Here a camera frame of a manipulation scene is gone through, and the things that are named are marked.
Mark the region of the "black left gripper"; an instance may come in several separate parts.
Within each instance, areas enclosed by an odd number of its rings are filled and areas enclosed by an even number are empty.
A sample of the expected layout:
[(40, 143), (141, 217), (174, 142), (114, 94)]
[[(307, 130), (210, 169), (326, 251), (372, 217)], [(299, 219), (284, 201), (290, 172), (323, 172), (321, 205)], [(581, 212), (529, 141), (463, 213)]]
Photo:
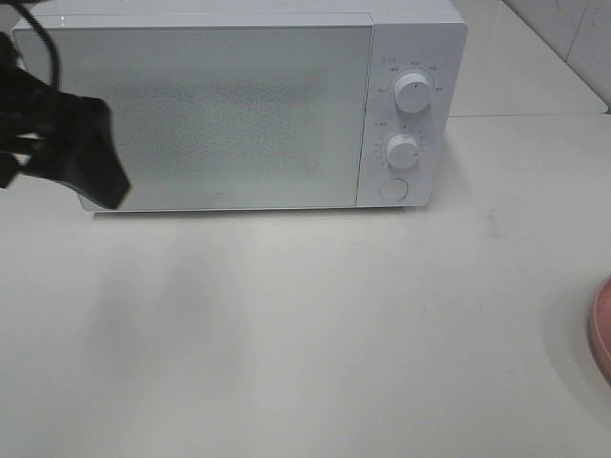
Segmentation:
[[(131, 184), (116, 153), (112, 113), (99, 98), (61, 93), (54, 131), (52, 88), (18, 64), (20, 54), (1, 34), (1, 187), (28, 169), (77, 192), (94, 204), (117, 209)], [(18, 160), (30, 158), (28, 167)]]

